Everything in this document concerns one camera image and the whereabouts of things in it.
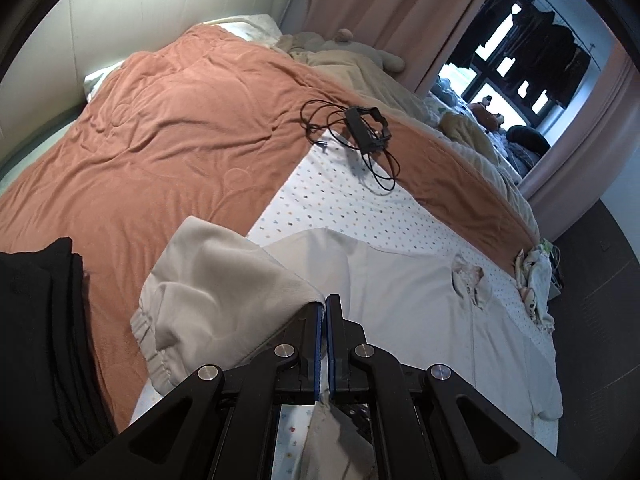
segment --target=clothes rack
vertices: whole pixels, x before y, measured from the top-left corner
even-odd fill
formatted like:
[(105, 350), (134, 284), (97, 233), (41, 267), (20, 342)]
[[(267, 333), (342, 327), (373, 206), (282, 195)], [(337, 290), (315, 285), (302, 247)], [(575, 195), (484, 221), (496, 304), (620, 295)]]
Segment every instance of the clothes rack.
[(567, 20), (565, 20), (562, 17), (562, 14), (560, 14), (558, 12), (558, 10), (549, 2), (549, 0), (543, 0), (543, 1), (548, 5), (549, 10), (552, 10), (556, 14), (556, 16), (562, 21), (561, 24), (564, 25), (566, 28), (568, 28), (573, 33), (575, 41), (577, 41), (577, 43), (580, 44), (580, 46), (584, 49), (584, 51), (589, 54), (589, 56), (591, 57), (591, 60), (593, 61), (593, 63), (598, 67), (598, 70), (602, 71), (602, 69), (600, 68), (600, 65), (598, 64), (598, 62), (591, 55), (591, 51), (594, 49), (595, 45), (593, 43), (591, 43), (590, 46), (587, 47), (587, 45), (584, 43), (584, 41), (580, 39), (580, 36), (578, 36), (578, 34), (576, 33), (575, 29), (571, 25), (569, 25)]

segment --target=dark floor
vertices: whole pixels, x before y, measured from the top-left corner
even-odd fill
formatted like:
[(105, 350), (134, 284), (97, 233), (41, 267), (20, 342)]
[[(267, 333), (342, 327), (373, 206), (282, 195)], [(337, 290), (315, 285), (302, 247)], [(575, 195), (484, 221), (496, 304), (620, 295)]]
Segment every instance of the dark floor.
[(564, 273), (549, 304), (564, 403), (558, 458), (582, 480), (640, 478), (638, 260), (600, 201), (556, 245)]

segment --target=stuffed animal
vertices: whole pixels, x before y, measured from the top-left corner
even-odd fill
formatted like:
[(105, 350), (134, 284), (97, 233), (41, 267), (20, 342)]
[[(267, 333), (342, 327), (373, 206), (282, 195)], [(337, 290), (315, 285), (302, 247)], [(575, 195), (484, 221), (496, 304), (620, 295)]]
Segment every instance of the stuffed animal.
[(353, 34), (346, 28), (341, 28), (331, 41), (325, 41), (320, 34), (315, 32), (300, 32), (294, 36), (295, 47), (311, 52), (321, 50), (348, 50), (356, 54), (362, 54), (372, 60), (378, 67), (387, 72), (402, 72), (404, 60), (384, 50), (378, 50), (372, 46), (353, 41)]

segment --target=white patterned sheet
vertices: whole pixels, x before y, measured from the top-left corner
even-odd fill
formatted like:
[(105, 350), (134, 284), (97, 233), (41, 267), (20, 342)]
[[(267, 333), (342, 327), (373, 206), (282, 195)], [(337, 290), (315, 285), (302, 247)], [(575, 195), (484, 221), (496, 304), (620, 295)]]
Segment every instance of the white patterned sheet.
[[(323, 134), (322, 140), (328, 146), (311, 148), (249, 231), (249, 240), (264, 247), (306, 229), (328, 227), (374, 247), (395, 252), (451, 258), (461, 254), (468, 262), (483, 268), (494, 294), (513, 322), (556, 369), (552, 339), (527, 316), (511, 276), (433, 217), (400, 186), (392, 192), (380, 189), (364, 168), (358, 152), (344, 148), (328, 132)], [(385, 174), (379, 166), (375, 165), (375, 169), (379, 174)], [(134, 418), (159, 398), (147, 383)], [(296, 478), (310, 414), (311, 406), (282, 407), (273, 480)], [(534, 437), (555, 454), (558, 422), (537, 418)]]

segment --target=black pants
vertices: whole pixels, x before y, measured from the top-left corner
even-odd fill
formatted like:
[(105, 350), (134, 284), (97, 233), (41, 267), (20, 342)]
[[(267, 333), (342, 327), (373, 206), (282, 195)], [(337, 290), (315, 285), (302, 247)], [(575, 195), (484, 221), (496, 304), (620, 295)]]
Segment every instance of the black pants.
[(0, 476), (64, 478), (114, 437), (70, 238), (0, 253)]

